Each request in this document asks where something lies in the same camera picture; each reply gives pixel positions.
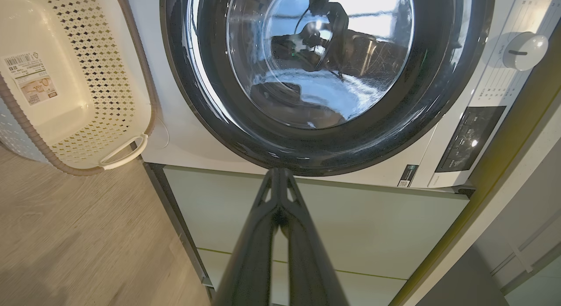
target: white handle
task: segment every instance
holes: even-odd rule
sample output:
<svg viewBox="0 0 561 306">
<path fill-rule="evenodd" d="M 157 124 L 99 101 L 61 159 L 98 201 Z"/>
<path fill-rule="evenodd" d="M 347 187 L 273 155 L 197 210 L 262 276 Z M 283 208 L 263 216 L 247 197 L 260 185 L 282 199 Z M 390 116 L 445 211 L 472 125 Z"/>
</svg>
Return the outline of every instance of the white handle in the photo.
<svg viewBox="0 0 561 306">
<path fill-rule="evenodd" d="M 109 163 L 106 162 L 111 157 L 115 156 L 118 152 L 123 150 L 126 146 L 129 146 L 132 142 L 134 142 L 137 139 L 142 139 L 142 142 L 140 142 L 140 145 L 138 145 L 138 147 L 135 150 L 133 150 L 130 154 L 124 156 L 120 160 L 117 160 L 117 161 L 114 161 L 114 162 L 109 162 Z M 131 160 L 140 156 L 142 151 L 146 148 L 147 144 L 148 144 L 148 135 L 142 134 L 142 135 L 139 135 L 139 136 L 135 136 L 135 137 L 131 138 L 128 142 L 125 142 L 124 144 L 119 146 L 119 148 L 115 149 L 110 154 L 105 156 L 102 160 L 100 160 L 99 165 L 102 168 L 104 168 L 105 170 L 120 167 L 120 166 L 126 164 L 127 162 L 130 162 Z"/>
</svg>

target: light wood flooring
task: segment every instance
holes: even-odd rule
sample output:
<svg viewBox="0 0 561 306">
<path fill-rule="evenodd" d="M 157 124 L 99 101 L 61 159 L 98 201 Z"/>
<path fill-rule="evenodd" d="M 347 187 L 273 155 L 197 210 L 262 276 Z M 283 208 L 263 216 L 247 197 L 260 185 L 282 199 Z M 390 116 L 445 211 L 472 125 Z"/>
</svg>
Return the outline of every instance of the light wood flooring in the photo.
<svg viewBox="0 0 561 306">
<path fill-rule="evenodd" d="M 0 145 L 0 306 L 206 306 L 142 162 L 74 177 Z"/>
</svg>

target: laundry basket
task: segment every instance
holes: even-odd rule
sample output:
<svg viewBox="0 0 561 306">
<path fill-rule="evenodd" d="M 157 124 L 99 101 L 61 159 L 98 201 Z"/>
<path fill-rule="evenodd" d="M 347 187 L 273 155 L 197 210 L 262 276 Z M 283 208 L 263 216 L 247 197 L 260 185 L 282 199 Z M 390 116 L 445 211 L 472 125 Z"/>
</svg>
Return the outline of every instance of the laundry basket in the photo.
<svg viewBox="0 0 561 306">
<path fill-rule="evenodd" d="M 156 93 L 128 1 L 0 0 L 0 97 L 17 154 L 74 175 L 136 158 Z"/>
</svg>

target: white washing machine body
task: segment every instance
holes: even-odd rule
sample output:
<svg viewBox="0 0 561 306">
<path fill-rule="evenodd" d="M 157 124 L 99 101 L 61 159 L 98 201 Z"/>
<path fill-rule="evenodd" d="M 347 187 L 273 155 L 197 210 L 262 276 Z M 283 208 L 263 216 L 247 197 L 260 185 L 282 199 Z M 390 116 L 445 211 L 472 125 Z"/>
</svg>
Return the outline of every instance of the white washing machine body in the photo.
<svg viewBox="0 0 561 306">
<path fill-rule="evenodd" d="M 160 23 L 160 0 L 130 0 L 150 70 L 160 98 L 160 116 L 142 153 L 146 162 L 208 170 L 265 174 L 266 170 L 223 146 L 199 122 L 176 85 L 164 50 Z M 355 184 L 399 186 L 404 188 L 445 188 L 464 184 L 497 129 L 510 110 L 531 70 L 519 71 L 539 62 L 543 44 L 561 17 L 561 0 L 495 0 L 493 20 L 479 64 L 465 90 L 453 106 L 433 126 L 405 150 L 363 170 L 318 180 Z M 533 45 L 525 55 L 520 46 Z M 517 60 L 529 56 L 534 60 Z M 469 140 L 466 133 L 479 132 L 477 119 L 488 117 L 480 140 Z M 472 146 L 463 155 L 459 146 Z"/>
</svg>

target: light green cabinet panel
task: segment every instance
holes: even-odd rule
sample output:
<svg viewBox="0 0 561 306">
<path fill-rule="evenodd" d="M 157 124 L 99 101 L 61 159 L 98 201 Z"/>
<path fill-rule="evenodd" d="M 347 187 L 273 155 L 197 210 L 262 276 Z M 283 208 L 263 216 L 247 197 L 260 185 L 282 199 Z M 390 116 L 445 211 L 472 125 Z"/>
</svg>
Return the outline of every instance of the light green cabinet panel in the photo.
<svg viewBox="0 0 561 306">
<path fill-rule="evenodd" d="M 230 254 L 199 250 L 199 255 L 215 290 L 220 290 L 220 281 L 228 265 Z M 347 272 L 337 272 L 337 277 L 349 306 L 386 306 L 405 284 L 405 280 Z M 271 302 L 288 305 L 288 264 L 273 262 L 271 278 Z"/>
<path fill-rule="evenodd" d="M 231 253 L 262 178 L 164 171 L 195 246 Z M 333 267 L 391 278 L 409 278 L 468 202 L 443 192 L 299 181 Z M 287 248 L 277 240 L 274 258 L 286 262 Z"/>
</svg>

